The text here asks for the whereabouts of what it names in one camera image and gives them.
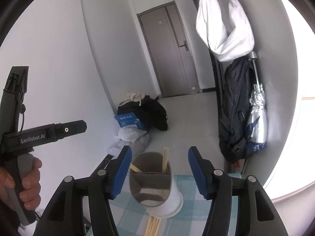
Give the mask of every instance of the umbrella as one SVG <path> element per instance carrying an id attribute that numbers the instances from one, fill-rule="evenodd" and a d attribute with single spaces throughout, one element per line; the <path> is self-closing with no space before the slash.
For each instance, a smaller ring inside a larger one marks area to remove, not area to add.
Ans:
<path id="1" fill-rule="evenodd" d="M 259 84 L 255 60 L 256 52 L 251 52 L 248 59 L 253 62 L 256 76 L 256 84 L 251 93 L 249 102 L 252 109 L 246 126 L 246 146 L 249 153 L 257 152 L 264 149 L 267 141 L 268 121 L 267 110 L 265 109 L 266 97 L 262 84 Z"/>

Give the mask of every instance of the door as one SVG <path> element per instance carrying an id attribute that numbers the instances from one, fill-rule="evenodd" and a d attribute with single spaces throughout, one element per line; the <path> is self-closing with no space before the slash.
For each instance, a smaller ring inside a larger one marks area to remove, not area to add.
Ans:
<path id="1" fill-rule="evenodd" d="M 181 18 L 174 4 L 140 16 L 163 97 L 199 92 Z"/>

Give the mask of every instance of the teal and white tablecloth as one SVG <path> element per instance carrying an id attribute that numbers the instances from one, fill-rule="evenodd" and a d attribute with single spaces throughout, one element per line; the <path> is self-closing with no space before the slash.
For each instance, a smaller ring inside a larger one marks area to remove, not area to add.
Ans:
<path id="1" fill-rule="evenodd" d="M 182 193 L 184 203 L 177 215 L 162 219 L 157 236 L 199 236 L 202 235 L 209 214 L 211 201 L 206 201 L 199 193 L 193 176 L 174 176 L 177 187 Z M 142 236 L 148 213 L 136 202 L 129 189 L 127 175 L 121 194 L 110 201 L 111 211 L 119 236 Z M 233 197 L 229 236 L 235 235 L 238 198 Z M 92 230 L 87 236 L 93 236 Z"/>

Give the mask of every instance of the blue gripper pad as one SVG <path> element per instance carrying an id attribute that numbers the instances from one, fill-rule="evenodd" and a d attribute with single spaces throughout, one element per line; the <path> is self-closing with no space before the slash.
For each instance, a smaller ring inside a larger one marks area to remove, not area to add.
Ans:
<path id="1" fill-rule="evenodd" d="M 209 198 L 209 188 L 207 178 L 211 178 L 214 167 L 210 161 L 202 159 L 198 149 L 192 146 L 188 151 L 188 161 L 193 172 L 199 193 L 205 198 Z"/>
<path id="2" fill-rule="evenodd" d="M 131 158 L 131 148 L 129 146 L 124 146 L 118 158 L 111 160 L 106 167 L 106 170 L 109 173 L 107 190 L 110 195 L 110 199 L 115 199 L 117 195 L 120 194 L 129 170 Z"/>

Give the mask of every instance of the black bag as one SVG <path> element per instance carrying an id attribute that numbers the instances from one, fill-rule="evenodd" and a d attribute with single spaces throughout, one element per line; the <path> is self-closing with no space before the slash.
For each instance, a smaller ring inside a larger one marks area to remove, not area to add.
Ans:
<path id="1" fill-rule="evenodd" d="M 244 136 L 250 113 L 249 98 L 253 90 L 253 75 L 253 69 L 245 56 L 235 59 L 224 74 L 219 147 L 224 158 L 230 163 L 249 156 Z"/>
<path id="2" fill-rule="evenodd" d="M 149 130 L 151 125 L 154 125 L 161 131 L 168 129 L 166 111 L 157 100 L 150 98 L 150 96 L 145 96 L 145 98 L 141 100 L 141 106 L 139 106 L 139 104 L 139 102 L 128 102 L 118 107 L 117 114 L 122 115 L 133 112 L 146 130 Z"/>

